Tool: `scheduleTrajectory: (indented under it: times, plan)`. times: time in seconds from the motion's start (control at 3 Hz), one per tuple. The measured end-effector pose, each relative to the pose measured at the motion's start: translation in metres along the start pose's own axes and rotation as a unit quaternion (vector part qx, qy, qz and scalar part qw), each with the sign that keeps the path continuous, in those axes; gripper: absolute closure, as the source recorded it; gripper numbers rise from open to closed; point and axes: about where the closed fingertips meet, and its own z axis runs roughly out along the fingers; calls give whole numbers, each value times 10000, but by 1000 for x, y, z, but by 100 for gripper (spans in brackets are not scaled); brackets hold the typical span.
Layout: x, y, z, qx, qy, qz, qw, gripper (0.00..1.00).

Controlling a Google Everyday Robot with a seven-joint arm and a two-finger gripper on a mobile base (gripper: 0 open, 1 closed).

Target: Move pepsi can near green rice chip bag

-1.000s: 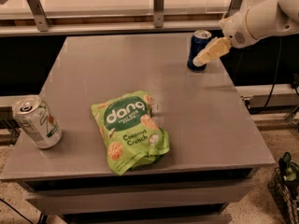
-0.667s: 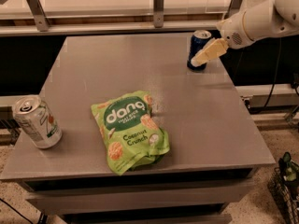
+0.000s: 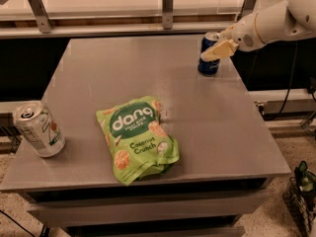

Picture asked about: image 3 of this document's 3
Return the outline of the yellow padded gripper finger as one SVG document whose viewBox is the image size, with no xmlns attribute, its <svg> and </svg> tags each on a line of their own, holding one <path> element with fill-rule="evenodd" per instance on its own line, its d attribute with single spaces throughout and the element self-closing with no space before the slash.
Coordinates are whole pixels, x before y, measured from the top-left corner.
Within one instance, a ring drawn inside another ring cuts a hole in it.
<svg viewBox="0 0 316 237">
<path fill-rule="evenodd" d="M 209 47 L 205 50 L 200 58 L 205 62 L 214 61 L 221 58 L 226 58 L 232 56 L 239 44 L 233 39 L 221 39 L 214 46 Z"/>
<path fill-rule="evenodd" d="M 221 31 L 220 35 L 223 38 L 231 39 L 232 38 L 233 29 L 234 29 L 234 25 L 231 25 L 228 28 L 226 28 L 225 30 Z"/>
</svg>

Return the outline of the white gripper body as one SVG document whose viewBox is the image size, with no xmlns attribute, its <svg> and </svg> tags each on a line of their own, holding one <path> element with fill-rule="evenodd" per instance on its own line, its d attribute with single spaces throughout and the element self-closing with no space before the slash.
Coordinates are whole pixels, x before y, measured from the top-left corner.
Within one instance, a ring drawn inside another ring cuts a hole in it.
<svg viewBox="0 0 316 237">
<path fill-rule="evenodd" d="M 241 51 L 253 51 L 265 46 L 258 34 L 257 20 L 260 12 L 251 13 L 240 19 L 232 29 L 232 38 L 239 44 Z"/>
</svg>

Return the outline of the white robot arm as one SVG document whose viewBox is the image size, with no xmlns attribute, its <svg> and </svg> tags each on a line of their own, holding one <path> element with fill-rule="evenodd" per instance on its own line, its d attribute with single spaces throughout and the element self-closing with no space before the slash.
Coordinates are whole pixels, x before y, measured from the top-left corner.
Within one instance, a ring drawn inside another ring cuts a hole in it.
<svg viewBox="0 0 316 237">
<path fill-rule="evenodd" d="M 237 49 L 257 50 L 279 40 L 312 39 L 316 36 L 316 0 L 283 0 L 243 17 L 219 35 L 219 42 L 200 55 L 203 61 L 232 56 Z"/>
</svg>

